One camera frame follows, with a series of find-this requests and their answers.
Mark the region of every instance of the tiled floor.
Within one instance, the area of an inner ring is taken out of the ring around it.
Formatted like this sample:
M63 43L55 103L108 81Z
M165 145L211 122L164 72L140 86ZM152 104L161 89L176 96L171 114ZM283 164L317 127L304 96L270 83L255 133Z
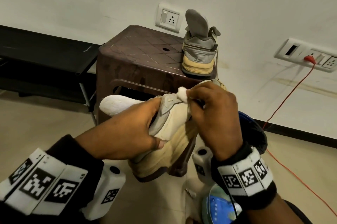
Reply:
M84 105L0 92L0 180L37 147L46 150L63 135L77 136L92 126ZM271 133L267 136L268 149L337 210L337 149ZM337 223L329 209L270 155L263 158L284 199L296 204L313 223ZM198 180L192 161L184 177L165 174L150 183L139 183L126 161L116 161L116 165L126 173L126 184L102 223L180 224L188 216L199 218L200 199L208 188ZM197 192L197 198L192 199L185 188Z

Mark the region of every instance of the black cable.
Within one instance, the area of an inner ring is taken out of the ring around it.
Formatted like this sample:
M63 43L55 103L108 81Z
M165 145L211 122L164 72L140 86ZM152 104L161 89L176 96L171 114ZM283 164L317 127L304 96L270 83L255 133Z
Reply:
M238 213L236 212L236 209L235 209L233 197L230 194L229 194L229 196L230 196L230 200L232 202L233 208L234 208L235 217L238 218Z

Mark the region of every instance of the red wire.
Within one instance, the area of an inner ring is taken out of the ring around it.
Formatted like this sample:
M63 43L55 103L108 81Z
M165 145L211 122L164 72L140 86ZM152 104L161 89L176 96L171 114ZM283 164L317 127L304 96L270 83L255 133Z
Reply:
M265 129L266 125L268 124L268 121L272 119L272 117L275 115L275 113L280 109L280 107L283 105L283 103L289 98L289 96L293 93L293 91L295 91L295 89L303 82L303 80L305 80L310 73L313 71L313 69L315 68L316 62L313 58L308 58L308 56L305 58L305 60L310 61L313 66L311 68L311 70L309 71L309 73L301 80L298 82L298 84L294 87L294 89L288 94L288 96L282 101L281 105L275 110L275 112L272 114L272 116L265 122L265 124L262 127L262 130ZM295 176L304 186L307 187L307 189L309 189L311 192L313 192L313 194L315 196L317 196L333 213L334 215L337 217L337 214L334 212L334 210L330 207L330 205L327 204L326 201L324 201L322 199L322 197L318 196L318 194L316 194L307 184L304 183L304 181L302 181L296 174L293 173L293 171L291 171L288 167L286 167L284 164L282 164L276 157L274 157L274 155L272 153L270 153L270 151L267 149L268 153L272 156L272 158L275 159L276 162L278 162L281 166L283 166L285 169L287 169L293 176Z

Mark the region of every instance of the wall socket plate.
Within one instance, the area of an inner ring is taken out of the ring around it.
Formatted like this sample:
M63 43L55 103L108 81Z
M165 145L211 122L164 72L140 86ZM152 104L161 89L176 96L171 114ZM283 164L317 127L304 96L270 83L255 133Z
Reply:
M334 72L337 70L337 51L326 47L316 46L298 39L287 39L277 50L275 58L296 63L299 65L312 67L310 62L304 57L311 55L316 60L314 69L324 72Z
M178 32L184 19L184 12L167 3L159 3L156 26Z

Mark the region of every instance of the plastic stool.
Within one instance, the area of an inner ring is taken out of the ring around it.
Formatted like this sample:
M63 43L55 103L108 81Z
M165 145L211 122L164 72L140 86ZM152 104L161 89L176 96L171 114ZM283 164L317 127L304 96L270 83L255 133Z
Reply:
M122 87L154 96L176 93L180 86L192 88L210 77L187 77L181 71L184 39L141 26L129 26L99 48L96 65L97 102L108 95L119 94ZM98 123L110 117L99 110ZM182 177L196 139L167 172Z

